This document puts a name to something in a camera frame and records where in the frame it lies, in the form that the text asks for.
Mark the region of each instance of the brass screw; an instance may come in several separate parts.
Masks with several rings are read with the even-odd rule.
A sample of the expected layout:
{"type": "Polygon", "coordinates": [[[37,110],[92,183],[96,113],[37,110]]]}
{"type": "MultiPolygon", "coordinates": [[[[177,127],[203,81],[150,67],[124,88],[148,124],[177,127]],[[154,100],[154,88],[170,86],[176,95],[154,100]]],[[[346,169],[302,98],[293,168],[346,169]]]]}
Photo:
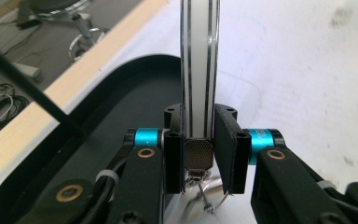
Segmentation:
{"type": "Polygon", "coordinates": [[[267,155],[269,155],[272,159],[275,159],[275,160],[283,160],[284,158],[286,158],[286,155],[284,155],[283,152],[275,150],[275,149],[268,150],[267,155]]]}
{"type": "Polygon", "coordinates": [[[139,150],[137,154],[140,158],[147,159],[154,156],[155,153],[155,150],[153,150],[152,148],[143,148],[139,150]]]}
{"type": "Polygon", "coordinates": [[[83,192],[83,187],[78,184],[68,185],[60,189],[56,195],[56,200],[60,203],[69,203],[78,198],[83,192]]]}

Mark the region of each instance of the black rod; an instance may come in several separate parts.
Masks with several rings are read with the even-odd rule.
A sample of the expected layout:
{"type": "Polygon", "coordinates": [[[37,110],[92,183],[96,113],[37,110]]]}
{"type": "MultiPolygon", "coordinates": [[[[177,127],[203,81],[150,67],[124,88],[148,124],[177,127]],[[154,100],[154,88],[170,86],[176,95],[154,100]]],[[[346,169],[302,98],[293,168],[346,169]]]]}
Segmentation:
{"type": "Polygon", "coordinates": [[[12,63],[0,54],[0,70],[13,83],[25,91],[69,132],[83,136],[80,126],[54,104],[42,91],[35,87],[12,63]]]}

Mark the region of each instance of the blue metallic cylinder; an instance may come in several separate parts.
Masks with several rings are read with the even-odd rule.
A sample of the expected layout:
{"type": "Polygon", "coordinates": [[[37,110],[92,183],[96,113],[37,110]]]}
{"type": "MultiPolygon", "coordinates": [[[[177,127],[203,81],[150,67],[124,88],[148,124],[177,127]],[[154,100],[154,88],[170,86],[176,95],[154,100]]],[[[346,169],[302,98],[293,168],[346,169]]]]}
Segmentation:
{"type": "Polygon", "coordinates": [[[249,164],[255,165],[257,162],[257,153],[264,147],[274,147],[274,138],[268,129],[249,129],[252,136],[252,156],[249,164]]]}
{"type": "Polygon", "coordinates": [[[158,129],[157,128],[138,128],[135,134],[136,146],[158,146],[158,129]]]}

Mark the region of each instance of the power strip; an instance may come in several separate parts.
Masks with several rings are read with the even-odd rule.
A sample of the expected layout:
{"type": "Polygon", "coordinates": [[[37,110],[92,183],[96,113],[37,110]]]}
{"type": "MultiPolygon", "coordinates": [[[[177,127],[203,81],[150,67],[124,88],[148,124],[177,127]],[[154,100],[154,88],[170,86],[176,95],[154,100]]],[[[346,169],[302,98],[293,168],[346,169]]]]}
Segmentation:
{"type": "Polygon", "coordinates": [[[40,68],[37,67],[32,67],[21,63],[12,63],[12,64],[27,77],[37,78],[41,73],[40,68]]]}

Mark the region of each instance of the black tray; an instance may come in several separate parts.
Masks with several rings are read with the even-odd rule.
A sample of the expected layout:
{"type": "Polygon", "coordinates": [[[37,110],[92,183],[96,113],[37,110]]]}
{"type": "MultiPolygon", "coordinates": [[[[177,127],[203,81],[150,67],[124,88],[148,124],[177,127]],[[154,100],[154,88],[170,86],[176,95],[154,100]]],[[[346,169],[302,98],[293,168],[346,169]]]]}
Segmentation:
{"type": "Polygon", "coordinates": [[[0,223],[18,220],[63,181],[93,183],[129,128],[162,128],[164,108],[182,101],[180,66],[173,56],[146,56],[106,77],[71,114],[88,136],[76,138],[60,125],[5,180],[0,223]]]}

